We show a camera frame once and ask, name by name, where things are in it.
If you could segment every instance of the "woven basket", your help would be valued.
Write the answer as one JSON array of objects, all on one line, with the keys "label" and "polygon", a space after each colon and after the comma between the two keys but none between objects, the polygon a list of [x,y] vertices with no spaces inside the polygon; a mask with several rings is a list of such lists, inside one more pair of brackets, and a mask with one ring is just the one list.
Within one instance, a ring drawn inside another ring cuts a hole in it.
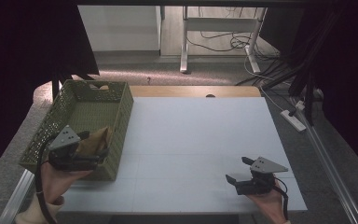
[{"label": "woven basket", "polygon": [[130,120],[133,99],[126,82],[67,80],[54,100],[28,147],[20,165],[34,173],[37,153],[65,125],[76,133],[93,133],[109,126],[112,131],[109,154],[89,180],[115,180]]}]

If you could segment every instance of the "sleeve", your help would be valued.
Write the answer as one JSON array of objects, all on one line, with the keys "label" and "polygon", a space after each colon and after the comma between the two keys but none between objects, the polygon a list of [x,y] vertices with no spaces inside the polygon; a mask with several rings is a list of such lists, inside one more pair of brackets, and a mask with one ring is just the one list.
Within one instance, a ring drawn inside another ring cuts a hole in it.
[{"label": "sleeve", "polygon": [[[48,210],[53,218],[55,218],[63,204],[64,198],[62,196],[57,199],[56,204],[47,203]],[[42,211],[40,210],[39,200],[37,200],[35,194],[28,209],[16,215],[15,222],[16,224],[47,224]]]}]

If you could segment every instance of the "white tabletop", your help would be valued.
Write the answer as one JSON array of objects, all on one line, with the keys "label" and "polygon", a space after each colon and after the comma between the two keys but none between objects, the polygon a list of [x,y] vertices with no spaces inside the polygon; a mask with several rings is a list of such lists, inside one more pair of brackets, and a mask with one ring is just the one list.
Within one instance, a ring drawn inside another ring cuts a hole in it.
[{"label": "white tabletop", "polygon": [[289,211],[305,211],[264,98],[135,97],[117,180],[77,181],[63,211],[243,214],[257,208],[225,175],[250,180],[241,157],[287,168]]}]

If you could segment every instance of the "hand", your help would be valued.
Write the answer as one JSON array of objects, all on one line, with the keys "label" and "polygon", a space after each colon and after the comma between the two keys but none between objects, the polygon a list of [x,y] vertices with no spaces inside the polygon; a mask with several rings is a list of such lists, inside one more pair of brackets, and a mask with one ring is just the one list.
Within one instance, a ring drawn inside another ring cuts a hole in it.
[{"label": "hand", "polygon": [[65,172],[58,171],[50,163],[44,162],[41,167],[43,192],[46,203],[55,204],[71,185],[92,171]]},{"label": "hand", "polygon": [[[275,185],[278,188],[280,187],[277,180],[275,180]],[[272,223],[283,224],[286,222],[282,210],[282,195],[278,191],[273,189],[267,194],[246,195],[246,197],[252,200],[260,209],[261,213],[263,213],[263,215]]]}]

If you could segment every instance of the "white wall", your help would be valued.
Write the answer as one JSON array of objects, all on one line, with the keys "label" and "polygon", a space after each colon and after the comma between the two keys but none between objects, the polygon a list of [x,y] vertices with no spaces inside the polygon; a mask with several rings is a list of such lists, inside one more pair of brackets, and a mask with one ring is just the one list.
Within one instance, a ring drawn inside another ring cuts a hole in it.
[{"label": "white wall", "polygon": [[92,50],[159,50],[159,7],[78,8]]}]

